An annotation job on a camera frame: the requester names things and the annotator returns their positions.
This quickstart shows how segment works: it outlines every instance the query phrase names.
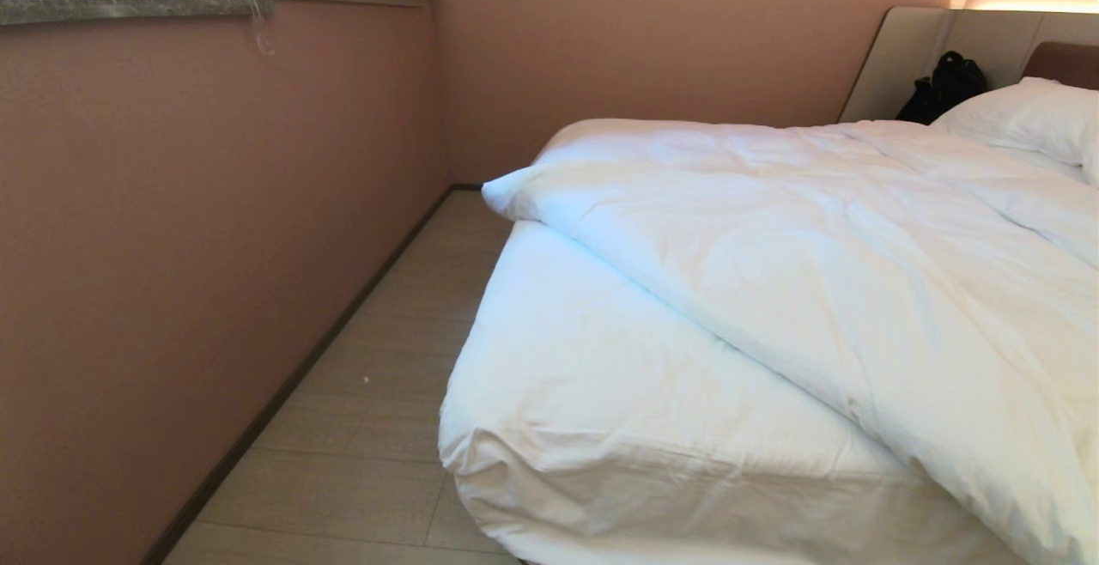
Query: floor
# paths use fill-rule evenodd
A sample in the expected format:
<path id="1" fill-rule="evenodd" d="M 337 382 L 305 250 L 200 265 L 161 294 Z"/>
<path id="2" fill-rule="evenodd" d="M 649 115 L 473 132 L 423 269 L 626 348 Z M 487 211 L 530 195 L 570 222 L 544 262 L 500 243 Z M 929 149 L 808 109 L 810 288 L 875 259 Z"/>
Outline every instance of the floor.
<path id="1" fill-rule="evenodd" d="M 515 565 L 458 501 L 439 408 L 510 223 L 456 190 L 167 565 Z"/>

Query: marble window sill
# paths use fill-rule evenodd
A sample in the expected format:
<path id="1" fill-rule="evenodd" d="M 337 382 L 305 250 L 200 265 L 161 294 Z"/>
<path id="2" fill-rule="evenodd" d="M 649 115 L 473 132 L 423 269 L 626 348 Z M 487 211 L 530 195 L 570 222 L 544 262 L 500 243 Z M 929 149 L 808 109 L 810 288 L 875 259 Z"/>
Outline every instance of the marble window sill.
<path id="1" fill-rule="evenodd" d="M 259 4 L 264 13 L 271 12 L 271 1 Z M 0 0 L 0 25 L 248 13 L 247 0 Z"/>

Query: white duvet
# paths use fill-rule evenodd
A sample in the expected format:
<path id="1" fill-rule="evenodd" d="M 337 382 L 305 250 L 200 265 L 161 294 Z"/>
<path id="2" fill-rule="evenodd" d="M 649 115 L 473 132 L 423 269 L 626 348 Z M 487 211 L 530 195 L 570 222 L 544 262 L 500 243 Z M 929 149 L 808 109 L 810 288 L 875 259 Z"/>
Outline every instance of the white duvet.
<path id="1" fill-rule="evenodd" d="M 600 120 L 485 195 L 857 423 L 1030 562 L 1096 562 L 1091 188 L 907 123 Z M 444 462 L 467 472 L 446 430 L 444 408 Z"/>

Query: headboard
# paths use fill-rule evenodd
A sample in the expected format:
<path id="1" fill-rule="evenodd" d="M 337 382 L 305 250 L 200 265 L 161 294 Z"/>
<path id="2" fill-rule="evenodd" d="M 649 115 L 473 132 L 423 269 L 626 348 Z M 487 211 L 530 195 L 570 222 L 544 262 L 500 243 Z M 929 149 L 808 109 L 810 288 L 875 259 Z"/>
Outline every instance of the headboard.
<path id="1" fill-rule="evenodd" d="M 1039 44 L 1026 62 L 1024 77 L 1045 77 L 1062 85 L 1099 91 L 1099 45 Z"/>

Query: white bed sheet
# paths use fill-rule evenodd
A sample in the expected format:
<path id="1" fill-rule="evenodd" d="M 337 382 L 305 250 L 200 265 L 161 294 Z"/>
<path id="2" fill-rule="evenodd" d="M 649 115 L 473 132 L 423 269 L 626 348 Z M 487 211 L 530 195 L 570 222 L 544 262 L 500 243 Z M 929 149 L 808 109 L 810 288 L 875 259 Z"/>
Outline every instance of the white bed sheet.
<path id="1" fill-rule="evenodd" d="M 1008 157 L 1026 163 L 1029 166 L 1045 168 L 1061 175 L 1066 175 L 1066 177 L 1072 178 L 1076 182 L 1084 182 L 1084 185 L 1088 182 L 1087 175 L 1084 174 L 1084 168 L 1080 166 L 1069 166 L 1068 163 L 1061 163 L 1048 155 L 1039 153 L 1039 151 L 1023 151 L 1021 147 L 997 147 L 996 151 L 1003 151 L 1003 154 L 1008 155 Z"/>
<path id="2" fill-rule="evenodd" d="M 467 509 L 542 565 L 1021 563 L 934 481 L 536 222 L 442 413 Z"/>

